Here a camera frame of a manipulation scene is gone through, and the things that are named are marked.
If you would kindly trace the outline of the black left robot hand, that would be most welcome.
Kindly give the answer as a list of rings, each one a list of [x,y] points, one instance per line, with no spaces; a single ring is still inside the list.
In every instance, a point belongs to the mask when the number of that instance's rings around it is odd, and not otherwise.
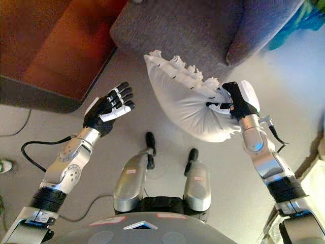
[[[129,83],[123,82],[103,97],[95,98],[85,112],[83,127],[97,130],[101,137],[106,136],[119,117],[135,108],[133,96]]]

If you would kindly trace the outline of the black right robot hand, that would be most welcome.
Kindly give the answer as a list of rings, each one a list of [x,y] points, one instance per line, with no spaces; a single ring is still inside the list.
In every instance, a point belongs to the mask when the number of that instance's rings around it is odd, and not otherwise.
[[[224,83],[218,89],[225,102],[207,102],[206,106],[212,111],[230,115],[237,121],[248,116],[260,113],[260,104],[253,86],[246,80]]]

